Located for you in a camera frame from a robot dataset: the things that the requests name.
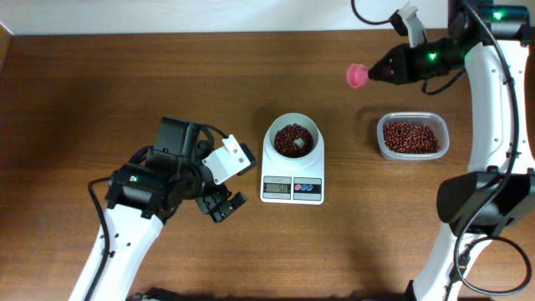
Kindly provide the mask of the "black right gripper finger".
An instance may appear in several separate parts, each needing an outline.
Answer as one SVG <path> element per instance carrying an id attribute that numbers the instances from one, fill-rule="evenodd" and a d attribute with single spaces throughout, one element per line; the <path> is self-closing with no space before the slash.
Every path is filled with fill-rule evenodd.
<path id="1" fill-rule="evenodd" d="M 386 82 L 395 85 L 408 83 L 405 75 L 396 73 L 393 69 L 370 69 L 368 71 L 368 77 L 373 81 Z"/>
<path id="2" fill-rule="evenodd" d="M 393 47 L 382 59 L 370 69 L 370 74 L 395 74 L 401 72 L 406 65 L 405 53 L 408 49 L 406 43 Z"/>

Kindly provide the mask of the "pink plastic measuring scoop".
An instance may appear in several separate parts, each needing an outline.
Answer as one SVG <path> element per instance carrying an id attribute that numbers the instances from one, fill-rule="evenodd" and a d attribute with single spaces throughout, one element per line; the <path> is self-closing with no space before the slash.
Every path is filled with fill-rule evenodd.
<path id="1" fill-rule="evenodd" d="M 362 64 L 351 64 L 346 72 L 346 81 L 353 89 L 359 89 L 369 82 L 368 69 Z"/>

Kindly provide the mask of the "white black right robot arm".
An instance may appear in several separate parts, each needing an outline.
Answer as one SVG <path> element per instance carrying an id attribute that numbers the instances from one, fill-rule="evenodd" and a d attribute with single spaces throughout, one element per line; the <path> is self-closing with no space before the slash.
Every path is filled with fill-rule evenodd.
<path id="1" fill-rule="evenodd" d="M 409 282 L 407 300 L 455 300 L 477 257 L 534 208 L 534 158 L 527 138 L 525 70 L 532 42 L 524 6 L 451 1 L 448 34 L 429 40 L 406 4 L 391 22 L 408 42 L 368 73 L 396 85 L 426 82 L 462 69 L 471 87 L 472 146 L 468 172 L 437 192 L 441 228 L 427 264 Z"/>

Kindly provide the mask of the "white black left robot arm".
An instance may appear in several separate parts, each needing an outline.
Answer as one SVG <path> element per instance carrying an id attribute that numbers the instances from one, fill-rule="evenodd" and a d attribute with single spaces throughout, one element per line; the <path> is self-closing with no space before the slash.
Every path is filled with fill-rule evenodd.
<path id="1" fill-rule="evenodd" d="M 233 135 L 216 147 L 213 125 L 164 117 L 154 145 L 140 148 L 111 176 L 102 206 L 88 184 L 99 232 L 72 300 L 124 300 L 137 271 L 163 226 L 185 200 L 193 200 L 215 223 L 247 201 L 225 185 L 256 165 L 247 145 Z"/>

